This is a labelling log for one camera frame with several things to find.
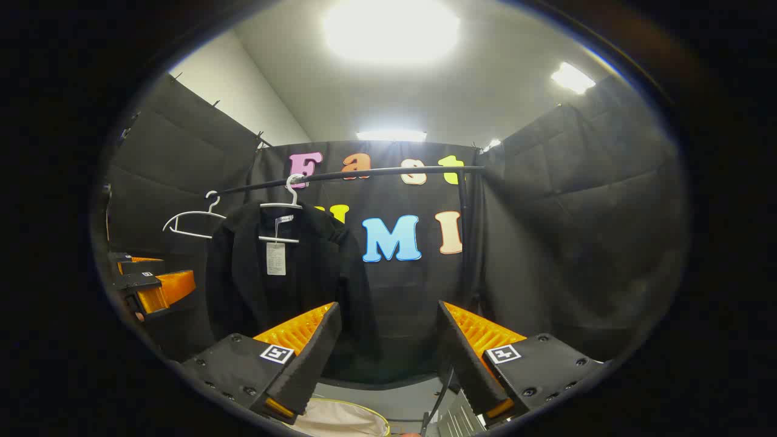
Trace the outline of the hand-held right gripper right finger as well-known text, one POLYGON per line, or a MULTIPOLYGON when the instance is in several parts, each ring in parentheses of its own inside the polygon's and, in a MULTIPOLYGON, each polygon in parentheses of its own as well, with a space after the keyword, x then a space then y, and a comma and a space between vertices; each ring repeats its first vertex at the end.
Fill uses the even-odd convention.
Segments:
POLYGON ((607 368, 551 334, 524 336, 438 302, 441 348, 484 428, 568 398, 607 368))

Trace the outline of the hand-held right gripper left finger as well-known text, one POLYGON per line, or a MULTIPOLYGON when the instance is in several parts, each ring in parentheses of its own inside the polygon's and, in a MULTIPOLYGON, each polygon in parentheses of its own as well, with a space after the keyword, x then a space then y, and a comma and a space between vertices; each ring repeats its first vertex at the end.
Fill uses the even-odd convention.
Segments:
POLYGON ((245 410, 294 425, 342 330, 330 302, 255 337, 230 334, 182 363, 186 375, 245 410))

